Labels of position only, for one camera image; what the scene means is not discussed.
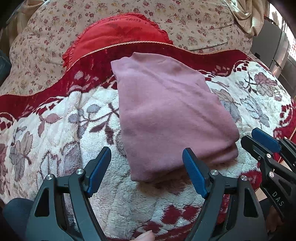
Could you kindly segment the person's right hand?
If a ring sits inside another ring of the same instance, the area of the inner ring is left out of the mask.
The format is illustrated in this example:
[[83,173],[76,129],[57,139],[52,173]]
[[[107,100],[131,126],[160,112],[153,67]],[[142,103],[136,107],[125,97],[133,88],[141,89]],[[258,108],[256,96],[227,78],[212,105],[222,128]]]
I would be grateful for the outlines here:
[[276,209],[271,206],[269,209],[269,213],[266,218],[266,227],[268,232],[274,232],[278,226],[282,226],[283,222],[276,211]]

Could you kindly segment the person's left hand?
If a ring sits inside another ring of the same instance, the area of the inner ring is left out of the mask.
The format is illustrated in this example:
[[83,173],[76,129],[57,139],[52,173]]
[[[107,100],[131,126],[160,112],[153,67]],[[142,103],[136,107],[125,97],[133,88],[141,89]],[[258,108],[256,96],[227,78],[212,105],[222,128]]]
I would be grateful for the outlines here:
[[152,230],[142,233],[131,241],[155,241],[155,235]]

